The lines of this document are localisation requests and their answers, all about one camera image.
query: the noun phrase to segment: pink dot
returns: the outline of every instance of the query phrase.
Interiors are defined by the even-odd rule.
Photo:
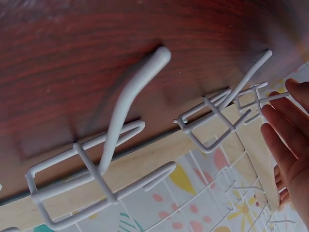
[[[163,202],[163,198],[161,195],[159,194],[154,194],[153,195],[153,199],[156,201],[156,202]]]
[[[199,179],[204,183],[204,185],[207,185],[207,183],[205,182],[204,177],[202,176],[201,172],[198,169],[193,169],[193,170],[196,173],[196,175],[199,177]],[[213,181],[212,176],[208,172],[203,171],[203,174],[204,174],[208,183],[211,183]],[[215,187],[216,187],[215,183],[211,184],[212,189],[214,189]]]
[[[161,219],[166,218],[168,215],[169,215],[169,213],[166,212],[166,211],[160,211],[160,212],[159,212],[159,217],[160,217]]]
[[[172,226],[176,230],[181,230],[183,228],[183,224],[181,222],[173,222]]]
[[[190,210],[192,213],[198,212],[198,207],[195,204],[190,205]]]
[[[193,232],[203,232],[204,231],[204,227],[200,222],[190,221],[189,223],[190,223],[190,226],[193,229]]]
[[[178,205],[177,205],[176,203],[173,203],[173,204],[171,205],[171,207],[172,207],[172,209],[173,209],[174,211],[176,211],[176,210],[178,209]]]
[[[211,218],[209,216],[204,216],[203,221],[206,223],[211,223]]]
[[[214,152],[213,161],[218,171],[228,166],[228,162],[220,149],[217,149]]]

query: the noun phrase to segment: finger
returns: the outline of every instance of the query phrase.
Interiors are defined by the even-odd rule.
[[[300,84],[293,79],[288,79],[285,82],[285,87],[292,97],[301,104],[307,112],[309,112],[309,82],[303,82]]]
[[[293,153],[297,157],[301,157],[304,149],[306,150],[306,147],[309,146],[308,138],[270,105],[265,105],[262,108],[262,113]]]
[[[278,175],[279,173],[280,173],[280,168],[279,168],[278,165],[276,165],[276,166],[274,167],[274,174],[275,174],[275,176],[276,176],[276,175]]]
[[[284,145],[271,125],[268,123],[263,124],[261,126],[261,132],[270,152],[274,156],[282,174],[285,176],[285,180],[288,181],[286,179],[287,174],[297,159]]]
[[[284,199],[286,195],[289,195],[289,191],[288,189],[286,188],[285,190],[283,190],[280,194],[280,199]]]
[[[287,194],[281,201],[280,201],[280,204],[279,204],[279,210],[282,210],[283,207],[289,203],[291,201],[291,198],[290,198],[290,195]]]
[[[270,96],[278,95],[278,92],[272,92]],[[299,128],[306,138],[309,138],[309,116],[299,109],[294,103],[287,98],[280,98],[270,101],[270,104],[275,107],[285,118],[293,125]]]
[[[278,183],[276,183],[276,186],[277,186],[278,191],[280,191],[281,189],[286,187],[286,184],[283,181],[279,181]]]
[[[279,181],[282,181],[282,176],[280,174],[275,176],[275,182],[278,183]]]

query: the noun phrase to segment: wooden table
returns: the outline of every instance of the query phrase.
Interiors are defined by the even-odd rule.
[[[0,199],[27,190],[26,171],[49,151],[105,131],[132,65],[159,45],[171,62],[127,117],[146,128],[118,150],[176,128],[173,118],[235,85],[266,49],[274,55],[253,83],[295,70],[309,58],[307,9],[303,0],[1,0]],[[71,158],[37,183],[82,166]]]

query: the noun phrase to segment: wooden surface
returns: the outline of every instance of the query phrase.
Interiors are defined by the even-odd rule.
[[[127,117],[141,117],[145,130],[120,149],[176,127],[188,104],[233,86],[266,49],[274,56],[253,82],[296,69],[309,57],[308,8],[303,0],[0,0],[0,199],[26,190],[27,169],[54,155],[40,154],[106,130],[131,65],[160,44],[172,60]],[[36,180],[80,167],[72,158]]]
[[[223,110],[223,114],[231,121],[238,119],[235,105],[231,105]],[[250,131],[259,130],[260,125],[251,124]],[[227,126],[221,119],[215,117],[203,126],[195,130],[195,135],[201,141],[207,141],[214,136],[220,136]],[[235,162],[244,152],[247,143],[255,141],[258,133],[249,133],[250,136],[246,140],[240,141],[235,133],[230,134],[222,143],[222,147],[229,159],[230,163]],[[258,145],[263,147],[264,141],[259,141]],[[176,160],[179,156],[186,154],[188,151],[196,148],[191,140],[182,132],[176,132],[164,139],[161,139],[151,145],[148,145],[130,155],[122,157],[111,163],[107,173],[103,176],[105,181],[113,191],[117,191],[133,181],[145,176],[154,169],[160,167],[166,162]],[[258,149],[259,152],[268,153],[268,149]],[[90,153],[100,152],[97,147],[89,150]],[[259,156],[256,151],[249,154],[251,157]],[[237,171],[241,173],[249,183],[253,183],[256,179],[256,173],[248,157],[241,158],[235,165]],[[273,174],[272,168],[264,169],[265,173]],[[270,179],[271,184],[275,185],[275,180]],[[277,192],[266,191],[267,197],[277,196]],[[261,205],[265,203],[265,198],[256,193],[257,199]],[[47,199],[44,205],[52,218],[60,217],[64,214],[77,210],[85,205],[97,201],[104,197],[100,187],[96,181],[91,181],[85,185],[79,186],[66,193]],[[23,198],[19,201],[0,207],[0,230],[16,226],[22,230],[32,228],[42,224],[41,215],[34,205],[30,197]]]

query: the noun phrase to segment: wire grid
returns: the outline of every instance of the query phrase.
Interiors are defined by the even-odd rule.
[[[172,197],[173,201],[179,206],[178,209],[174,210],[172,213],[170,213],[169,215],[167,215],[166,217],[164,217],[163,219],[161,219],[160,221],[158,221],[157,223],[153,224],[152,226],[150,226],[149,228],[143,230],[143,232],[149,232],[151,231],[152,229],[156,228],[158,225],[160,225],[161,223],[163,223],[165,220],[167,220],[168,218],[170,218],[171,216],[173,216],[174,214],[176,214],[178,211],[181,213],[182,217],[184,219],[186,219],[186,214],[185,212],[183,211],[183,208],[188,205],[190,202],[192,202],[195,198],[197,198],[198,196],[200,196],[203,192],[205,191],[208,191],[211,195],[211,198],[214,200],[217,208],[219,209],[221,215],[223,216],[223,218],[209,231],[209,232],[213,232],[223,221],[225,221],[225,223],[229,226],[230,230],[232,232],[236,232],[232,229],[231,227],[231,224],[230,222],[227,220],[227,216],[229,215],[230,212],[233,212],[235,210],[235,208],[237,207],[238,204],[242,203],[242,202],[245,202],[247,205],[249,205],[248,203],[248,200],[246,199],[246,195],[248,194],[249,190],[258,190],[258,191],[261,191],[263,193],[265,193],[265,191],[262,189],[262,188],[259,188],[259,187],[256,187],[255,185],[259,182],[259,178],[257,176],[257,178],[254,180],[254,182],[250,185],[250,186],[247,186],[247,187],[240,187],[240,181],[237,177],[237,175],[235,174],[234,170],[233,170],[233,167],[235,166],[235,164],[241,159],[243,158],[245,155],[247,155],[247,151],[245,150],[233,163],[230,163],[229,162],[229,159],[227,158],[227,155],[225,153],[225,150],[222,148],[222,146],[220,145],[219,148],[222,150],[224,156],[225,156],[225,159],[227,160],[229,166],[228,167],[224,167],[223,169],[221,169],[217,175],[216,175],[216,178],[209,182],[207,181],[204,173],[202,172],[202,169],[200,167],[200,165],[198,164],[196,158],[194,157],[193,153],[190,151],[190,156],[191,158],[193,159],[194,161],[194,164],[197,166],[197,169],[198,171],[200,172],[203,180],[205,181],[205,183],[207,184],[202,190],[200,190],[194,197],[192,197],[191,199],[187,200],[184,204],[180,205],[178,203],[178,201],[176,200],[176,197],[175,195],[173,194],[172,190],[170,189],[170,187],[168,186],[168,184],[166,183],[165,180],[162,180],[164,182],[164,186],[167,188],[170,196]],[[238,199],[238,201],[233,204],[232,203],[232,206],[231,208],[226,206],[227,209],[229,210],[228,213],[224,213],[220,207],[220,204],[218,202],[218,199],[215,197],[215,194],[213,192],[213,190],[210,188],[210,186],[215,183],[215,182],[219,182],[219,177],[220,176],[223,176],[226,181],[229,183],[229,187],[227,190],[225,190],[225,193],[226,193],[226,197],[228,198],[229,202],[232,203],[232,200],[229,196],[229,193],[231,190],[235,190],[235,191],[238,191],[240,193],[240,196],[241,196],[241,199]],[[138,225],[136,224],[135,220],[133,219],[132,215],[130,214],[129,210],[127,209],[127,207],[125,206],[124,202],[121,201],[121,204],[123,205],[124,209],[126,210],[127,214],[129,215],[130,217],[130,220],[131,222],[133,223],[133,225],[136,226],[136,230],[138,232],[140,232],[137,228],[138,228]],[[251,225],[251,227],[249,228],[248,231],[250,231],[254,226],[257,228],[257,231],[258,232],[263,232],[263,231],[267,231],[267,232],[280,232],[280,227],[279,227],[279,223],[295,223],[294,221],[291,221],[291,220],[277,220],[276,219],[276,216],[275,214],[273,214],[271,211],[270,211],[270,205],[269,203],[266,203],[266,205],[262,208],[260,214],[258,215],[257,218],[255,218],[255,216],[253,215],[253,212],[252,212],[252,209],[249,207],[249,210],[250,210],[250,215],[252,218],[254,218],[254,222],[253,224]],[[257,223],[257,221],[261,219],[263,225],[259,225]],[[188,220],[185,220],[185,224],[187,225],[187,227],[189,228],[190,232],[194,232],[193,228],[191,227],[190,223]]]

